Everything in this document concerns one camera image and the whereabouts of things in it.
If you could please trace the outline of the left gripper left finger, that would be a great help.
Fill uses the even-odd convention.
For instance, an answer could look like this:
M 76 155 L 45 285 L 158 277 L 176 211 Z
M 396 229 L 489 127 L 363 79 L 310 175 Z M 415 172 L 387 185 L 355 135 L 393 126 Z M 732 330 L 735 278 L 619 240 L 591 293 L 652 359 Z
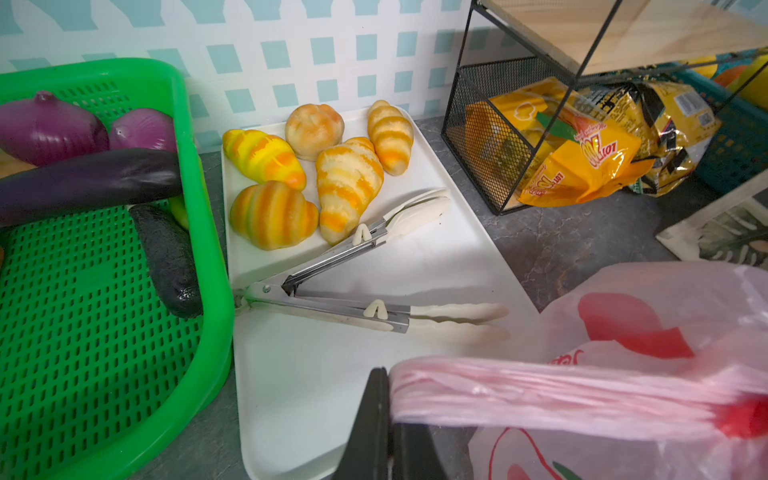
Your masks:
M 389 478 L 390 386 L 387 370 L 374 368 L 333 480 Z

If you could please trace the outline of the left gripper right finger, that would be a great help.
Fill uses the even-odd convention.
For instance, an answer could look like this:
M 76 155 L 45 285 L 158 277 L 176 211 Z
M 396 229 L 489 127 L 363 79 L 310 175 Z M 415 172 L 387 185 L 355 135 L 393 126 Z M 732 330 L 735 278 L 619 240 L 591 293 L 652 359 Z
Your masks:
M 427 425 L 396 423 L 392 434 L 393 479 L 448 479 Z

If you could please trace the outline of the pink plastic grocery bag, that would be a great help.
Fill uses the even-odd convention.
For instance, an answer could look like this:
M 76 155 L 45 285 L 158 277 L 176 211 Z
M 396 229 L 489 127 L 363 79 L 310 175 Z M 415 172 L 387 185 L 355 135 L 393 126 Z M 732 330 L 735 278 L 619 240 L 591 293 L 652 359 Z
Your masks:
M 545 363 L 396 365 L 394 421 L 473 428 L 478 479 L 766 477 L 765 270 L 617 264 L 540 323 Z

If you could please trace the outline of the canvas tote bag leaf print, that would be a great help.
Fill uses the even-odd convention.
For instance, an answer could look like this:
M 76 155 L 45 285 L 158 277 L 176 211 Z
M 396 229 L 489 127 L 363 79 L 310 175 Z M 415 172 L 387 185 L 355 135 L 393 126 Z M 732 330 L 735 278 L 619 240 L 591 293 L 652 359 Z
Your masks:
M 664 229 L 656 239 L 684 261 L 767 268 L 767 173 Z

